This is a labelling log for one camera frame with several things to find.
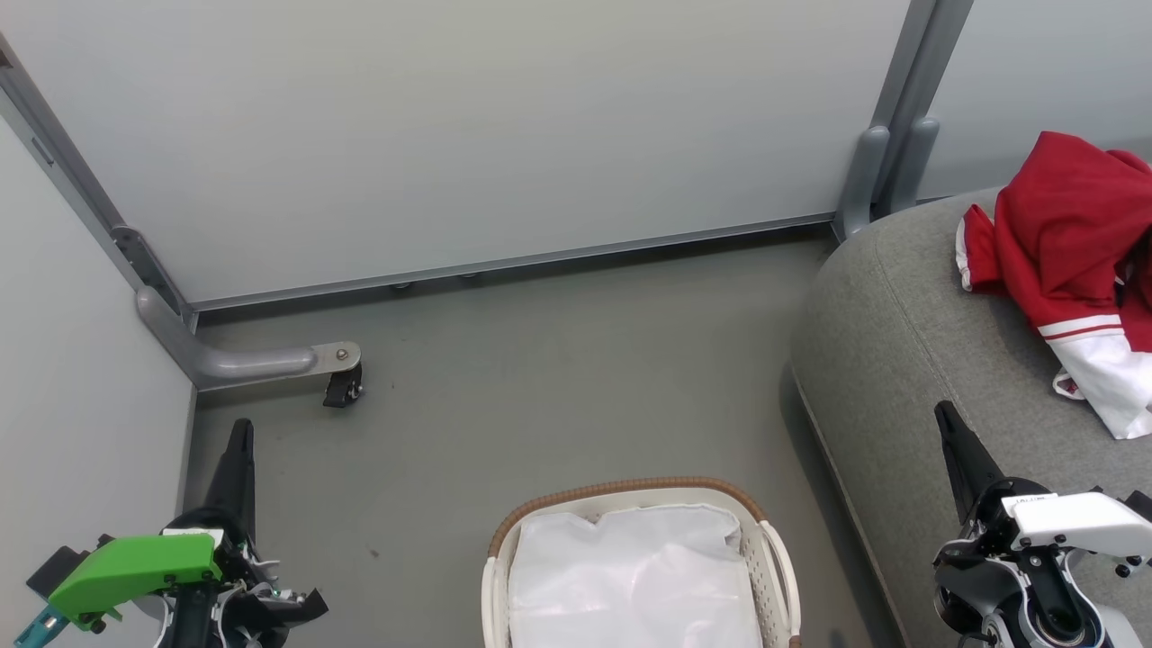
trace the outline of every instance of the gray floor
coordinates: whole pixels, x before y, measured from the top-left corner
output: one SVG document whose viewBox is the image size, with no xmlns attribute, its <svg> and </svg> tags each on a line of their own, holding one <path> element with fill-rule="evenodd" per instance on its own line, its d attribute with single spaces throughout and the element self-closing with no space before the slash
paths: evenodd
<svg viewBox="0 0 1152 648">
<path fill-rule="evenodd" d="M 366 389 L 346 410 L 320 407 L 316 380 L 202 397 L 188 500 L 249 417 L 258 545 L 286 585 L 332 606 L 289 646 L 480 647 L 485 551 L 517 505 L 611 480 L 721 477 L 783 536 L 805 646 L 895 645 L 782 380 L 831 247 L 790 239 L 205 326 L 226 348 L 355 340 Z"/>
</svg>

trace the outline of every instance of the gray upholstery fabric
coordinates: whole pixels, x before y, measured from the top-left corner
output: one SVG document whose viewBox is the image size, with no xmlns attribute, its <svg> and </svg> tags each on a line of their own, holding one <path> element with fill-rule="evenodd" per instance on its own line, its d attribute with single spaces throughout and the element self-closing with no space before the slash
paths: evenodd
<svg viewBox="0 0 1152 648">
<path fill-rule="evenodd" d="M 793 342 L 793 368 L 905 639 L 955 646 L 932 606 L 931 560 L 958 532 L 933 407 L 947 399 L 1005 473 L 1058 492 L 1152 490 L 1152 438 L 1113 439 L 1052 391 L 1059 362 L 1008 297 L 960 287 L 956 225 L 995 190 L 885 218 L 828 259 Z M 1077 581 L 1152 645 L 1152 580 L 1087 557 Z"/>
</svg>

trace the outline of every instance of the white plastic bag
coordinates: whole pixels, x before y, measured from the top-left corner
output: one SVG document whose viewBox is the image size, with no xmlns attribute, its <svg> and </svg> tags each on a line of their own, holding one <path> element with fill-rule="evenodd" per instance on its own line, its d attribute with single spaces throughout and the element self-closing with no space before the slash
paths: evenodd
<svg viewBox="0 0 1152 648">
<path fill-rule="evenodd" d="M 740 522 L 707 505 L 529 518 L 508 582 L 513 648 L 759 648 Z"/>
</svg>

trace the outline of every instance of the teal connector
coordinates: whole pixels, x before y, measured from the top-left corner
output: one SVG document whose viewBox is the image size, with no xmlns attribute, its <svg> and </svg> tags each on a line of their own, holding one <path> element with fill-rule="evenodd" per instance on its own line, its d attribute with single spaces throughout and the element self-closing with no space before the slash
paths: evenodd
<svg viewBox="0 0 1152 648">
<path fill-rule="evenodd" d="M 48 605 L 24 632 L 20 633 L 13 646 L 16 648 L 44 648 L 68 627 L 68 619 Z"/>
</svg>

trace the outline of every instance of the red and white jacket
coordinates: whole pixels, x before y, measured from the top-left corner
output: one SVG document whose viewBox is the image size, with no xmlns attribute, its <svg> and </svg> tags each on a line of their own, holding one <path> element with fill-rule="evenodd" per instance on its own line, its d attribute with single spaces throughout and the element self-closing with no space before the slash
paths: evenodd
<svg viewBox="0 0 1152 648">
<path fill-rule="evenodd" d="M 972 205 L 956 232 L 964 288 L 1007 289 L 1064 366 L 1053 386 L 1117 439 L 1152 434 L 1150 228 L 1147 164 L 1043 133 L 995 221 Z"/>
</svg>

